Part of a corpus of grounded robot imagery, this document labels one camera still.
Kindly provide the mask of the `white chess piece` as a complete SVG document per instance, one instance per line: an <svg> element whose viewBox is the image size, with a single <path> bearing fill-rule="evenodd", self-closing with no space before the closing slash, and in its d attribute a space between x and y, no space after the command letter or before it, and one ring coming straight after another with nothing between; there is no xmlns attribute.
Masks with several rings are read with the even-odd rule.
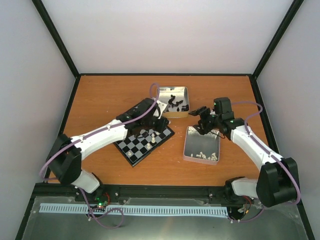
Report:
<svg viewBox="0 0 320 240"><path fill-rule="evenodd" d="M156 142L156 136L154 133L151 134L151 142L154 144Z"/></svg>

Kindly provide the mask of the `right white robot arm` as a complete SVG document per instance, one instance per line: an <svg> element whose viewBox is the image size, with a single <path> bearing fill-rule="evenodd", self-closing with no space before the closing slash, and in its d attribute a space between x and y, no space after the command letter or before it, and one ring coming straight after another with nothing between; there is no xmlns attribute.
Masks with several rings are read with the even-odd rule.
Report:
<svg viewBox="0 0 320 240"><path fill-rule="evenodd" d="M190 111L199 116L194 126L200 135L218 130L228 140L239 146L259 171L258 179L236 177L226 181L228 196L246 196L260 200L265 207L301 201L299 173L296 161L273 151L251 130L248 121L236 118L233 103L227 97L216 98L213 108L202 106Z"/></svg>

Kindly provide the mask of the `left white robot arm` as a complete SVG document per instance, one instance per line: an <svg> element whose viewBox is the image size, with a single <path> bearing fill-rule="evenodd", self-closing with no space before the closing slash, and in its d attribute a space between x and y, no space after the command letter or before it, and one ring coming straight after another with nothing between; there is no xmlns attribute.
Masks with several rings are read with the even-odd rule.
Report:
<svg viewBox="0 0 320 240"><path fill-rule="evenodd" d="M92 201L103 198L104 188L100 180L82 168L82 161L92 153L110 144L123 141L141 130L163 131L169 120L163 116L168 103L145 98L111 122L88 133L68 137L59 135L45 162L45 167L62 185L81 188Z"/></svg>

